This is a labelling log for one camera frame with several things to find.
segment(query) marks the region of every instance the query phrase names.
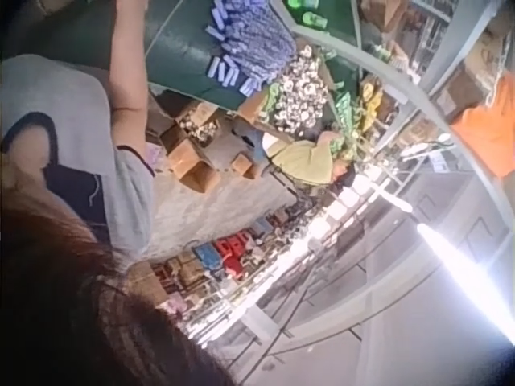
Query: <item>pile of blue items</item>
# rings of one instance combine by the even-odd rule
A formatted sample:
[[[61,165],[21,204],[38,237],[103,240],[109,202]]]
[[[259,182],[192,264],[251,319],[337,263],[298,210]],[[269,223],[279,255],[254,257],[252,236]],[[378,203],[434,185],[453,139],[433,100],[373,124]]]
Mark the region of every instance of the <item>pile of blue items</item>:
[[[242,73],[247,79],[239,90],[250,97],[272,83],[294,58],[295,41],[268,0],[215,0],[214,4],[216,27],[208,26],[206,31],[220,41],[225,54],[213,57],[208,77],[229,87]]]

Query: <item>orange cloth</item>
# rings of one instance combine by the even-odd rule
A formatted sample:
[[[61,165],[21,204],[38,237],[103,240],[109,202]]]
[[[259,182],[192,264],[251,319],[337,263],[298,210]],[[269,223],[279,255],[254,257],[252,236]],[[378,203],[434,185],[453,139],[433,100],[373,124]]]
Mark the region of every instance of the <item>orange cloth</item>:
[[[466,109],[451,126],[485,166],[499,178],[515,170],[515,78],[505,73],[489,109]]]

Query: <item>yellow shirt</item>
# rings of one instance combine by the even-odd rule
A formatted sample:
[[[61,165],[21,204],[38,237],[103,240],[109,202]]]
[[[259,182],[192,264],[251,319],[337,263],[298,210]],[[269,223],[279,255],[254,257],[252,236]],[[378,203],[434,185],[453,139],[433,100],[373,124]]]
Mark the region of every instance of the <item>yellow shirt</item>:
[[[329,143],[317,146],[309,141],[291,144],[278,140],[266,155],[287,175],[309,185],[331,183],[332,156]]]

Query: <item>concrete floor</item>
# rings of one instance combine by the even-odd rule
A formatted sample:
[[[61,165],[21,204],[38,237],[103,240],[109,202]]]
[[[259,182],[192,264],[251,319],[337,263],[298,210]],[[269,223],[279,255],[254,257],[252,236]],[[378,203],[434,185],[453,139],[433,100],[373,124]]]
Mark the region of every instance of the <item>concrete floor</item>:
[[[222,180],[203,195],[179,183],[169,172],[157,174],[154,231],[147,257],[171,257],[188,244],[230,235],[269,211],[295,203],[295,197],[274,178],[251,181],[231,171],[230,162],[245,150],[244,142],[229,130],[205,150],[222,173]]]

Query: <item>gray t-shirt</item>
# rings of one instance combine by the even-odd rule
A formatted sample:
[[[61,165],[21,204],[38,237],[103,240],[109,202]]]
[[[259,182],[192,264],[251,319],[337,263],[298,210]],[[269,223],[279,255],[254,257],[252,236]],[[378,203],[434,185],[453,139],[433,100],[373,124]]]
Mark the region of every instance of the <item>gray t-shirt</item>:
[[[2,152],[9,154],[24,129],[43,127],[48,143],[26,141],[22,150],[49,149],[41,170],[47,189],[99,242],[125,253],[120,270],[141,259],[150,242],[153,172],[136,151],[113,145],[100,82],[52,60],[21,55],[2,63],[0,104]]]

